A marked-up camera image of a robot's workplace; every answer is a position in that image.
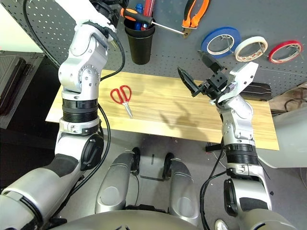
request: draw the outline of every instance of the black cup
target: black cup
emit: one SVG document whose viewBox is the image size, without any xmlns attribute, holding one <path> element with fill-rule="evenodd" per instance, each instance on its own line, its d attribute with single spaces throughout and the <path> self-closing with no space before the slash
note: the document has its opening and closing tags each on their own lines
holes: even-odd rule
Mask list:
<svg viewBox="0 0 307 230">
<path fill-rule="evenodd" d="M 132 61 L 138 65 L 144 65 L 150 60 L 152 41 L 154 34 L 154 24 L 147 30 L 135 30 L 135 22 L 125 19 L 125 31 L 128 36 Z"/>
</svg>

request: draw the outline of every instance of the scissors blade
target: scissors blade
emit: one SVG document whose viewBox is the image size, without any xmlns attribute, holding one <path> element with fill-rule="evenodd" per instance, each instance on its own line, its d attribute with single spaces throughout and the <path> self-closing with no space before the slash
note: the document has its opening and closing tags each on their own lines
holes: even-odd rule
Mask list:
<svg viewBox="0 0 307 230">
<path fill-rule="evenodd" d="M 128 115 L 129 115 L 129 117 L 132 119 L 133 116 L 132 116 L 131 109 L 130 109 L 130 107 L 129 107 L 129 105 L 128 105 L 128 102 L 124 102 L 123 105 L 125 106 L 125 109 L 126 109 Z"/>
</svg>

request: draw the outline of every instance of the orange pliers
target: orange pliers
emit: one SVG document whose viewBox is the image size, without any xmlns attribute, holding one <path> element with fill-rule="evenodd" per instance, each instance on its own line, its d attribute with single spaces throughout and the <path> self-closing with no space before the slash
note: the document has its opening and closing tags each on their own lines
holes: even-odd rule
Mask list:
<svg viewBox="0 0 307 230">
<path fill-rule="evenodd" d="M 205 14 L 210 0 L 203 0 L 202 5 L 198 13 L 191 19 L 191 11 L 195 5 L 196 0 L 188 0 L 186 7 L 184 9 L 184 19 L 182 21 L 183 35 L 184 38 L 187 38 L 188 35 L 195 29 L 197 29 L 198 23 L 200 22 L 202 16 Z"/>
</svg>

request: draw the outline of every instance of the white tape roll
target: white tape roll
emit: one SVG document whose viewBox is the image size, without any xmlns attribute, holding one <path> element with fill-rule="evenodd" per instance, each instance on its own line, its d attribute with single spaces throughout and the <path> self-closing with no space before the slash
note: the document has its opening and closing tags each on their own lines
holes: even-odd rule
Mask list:
<svg viewBox="0 0 307 230">
<path fill-rule="evenodd" d="M 240 56 L 240 52 L 243 48 L 253 44 L 253 43 L 259 43 L 259 50 L 257 50 L 255 53 L 247 56 L 242 57 Z M 237 48 L 235 49 L 235 56 L 237 61 L 252 61 L 257 58 L 259 58 L 263 52 L 265 52 L 268 48 L 268 42 L 264 39 L 264 37 L 256 36 L 256 37 L 250 37 L 249 39 L 246 39 L 245 41 L 241 42 Z"/>
</svg>

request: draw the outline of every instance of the red scissors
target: red scissors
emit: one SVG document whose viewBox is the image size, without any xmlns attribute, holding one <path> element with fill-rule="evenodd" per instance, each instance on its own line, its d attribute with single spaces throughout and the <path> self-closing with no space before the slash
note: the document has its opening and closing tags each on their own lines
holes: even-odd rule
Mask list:
<svg viewBox="0 0 307 230">
<path fill-rule="evenodd" d="M 124 88 L 129 90 L 129 97 L 127 97 L 127 94 L 124 91 Z M 116 100 L 114 98 L 114 94 L 115 93 L 117 94 L 117 97 L 118 97 L 119 100 Z M 122 104 L 123 106 L 125 106 L 125 109 L 126 109 L 128 115 L 129 115 L 129 117 L 133 118 L 131 109 L 130 109 L 130 107 L 128 105 L 128 102 L 131 99 L 131 95 L 132 95 L 132 91 L 131 91 L 131 88 L 128 85 L 122 85 L 122 86 L 120 86 L 119 89 L 112 89 L 111 93 L 110 93 L 110 96 L 111 96 L 112 100 L 114 102 L 118 103 L 118 104 Z"/>
</svg>

